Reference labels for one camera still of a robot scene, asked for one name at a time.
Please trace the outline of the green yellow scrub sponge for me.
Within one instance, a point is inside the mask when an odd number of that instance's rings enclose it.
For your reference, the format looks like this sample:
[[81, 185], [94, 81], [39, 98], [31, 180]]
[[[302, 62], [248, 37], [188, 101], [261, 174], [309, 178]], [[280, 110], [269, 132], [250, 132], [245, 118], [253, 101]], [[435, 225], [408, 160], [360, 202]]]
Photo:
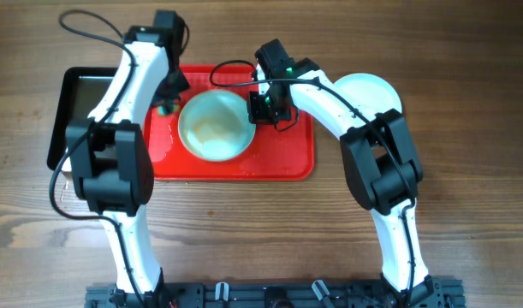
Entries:
[[160, 104], [157, 107], [157, 114], [159, 116], [170, 116], [174, 113], [178, 113], [181, 109], [179, 104]]

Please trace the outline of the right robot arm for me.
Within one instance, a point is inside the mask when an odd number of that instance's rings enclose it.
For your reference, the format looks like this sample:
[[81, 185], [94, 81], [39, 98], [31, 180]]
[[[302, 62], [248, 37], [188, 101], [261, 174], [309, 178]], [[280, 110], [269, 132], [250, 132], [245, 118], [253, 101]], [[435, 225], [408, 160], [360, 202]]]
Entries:
[[254, 56], [259, 88], [248, 95], [250, 122], [275, 127], [304, 111], [333, 133], [348, 189], [375, 223], [383, 278], [398, 305], [416, 305], [429, 275], [415, 225], [423, 169], [396, 90], [366, 73], [332, 82], [312, 60], [295, 61], [277, 39]]

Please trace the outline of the light blue plate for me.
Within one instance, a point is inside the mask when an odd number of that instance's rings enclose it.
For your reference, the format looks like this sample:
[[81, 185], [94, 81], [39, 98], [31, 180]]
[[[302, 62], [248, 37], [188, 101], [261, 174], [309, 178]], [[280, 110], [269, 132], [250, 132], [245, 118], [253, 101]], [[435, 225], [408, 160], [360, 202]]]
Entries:
[[238, 157], [253, 142], [255, 133], [246, 100], [231, 91], [195, 95], [185, 103], [178, 119], [178, 134], [185, 148], [209, 162]]
[[395, 88], [374, 74], [348, 74], [334, 85], [359, 103], [358, 109], [372, 109], [378, 113], [390, 109], [402, 112], [402, 102]]

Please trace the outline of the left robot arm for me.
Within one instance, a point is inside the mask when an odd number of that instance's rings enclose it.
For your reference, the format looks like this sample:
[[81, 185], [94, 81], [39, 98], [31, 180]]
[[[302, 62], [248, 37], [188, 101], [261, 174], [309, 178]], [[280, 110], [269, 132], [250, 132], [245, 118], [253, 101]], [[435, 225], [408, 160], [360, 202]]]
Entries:
[[66, 128], [61, 160], [70, 163], [88, 219], [102, 223], [116, 264], [107, 306], [175, 304], [152, 250], [146, 205], [154, 170], [142, 129], [151, 108], [171, 108], [190, 87], [179, 64], [189, 34], [171, 10], [157, 11], [149, 27], [130, 27], [114, 43], [122, 59], [103, 98], [86, 119]]

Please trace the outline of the light blue plate top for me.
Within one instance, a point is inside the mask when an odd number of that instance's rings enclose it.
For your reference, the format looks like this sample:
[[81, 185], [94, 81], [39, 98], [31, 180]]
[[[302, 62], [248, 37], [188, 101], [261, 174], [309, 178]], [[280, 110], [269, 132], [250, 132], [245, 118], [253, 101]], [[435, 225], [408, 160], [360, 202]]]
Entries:
[[209, 162], [238, 157], [253, 142], [255, 133], [246, 100], [231, 91], [195, 95], [185, 103], [178, 119], [178, 134], [185, 148]]

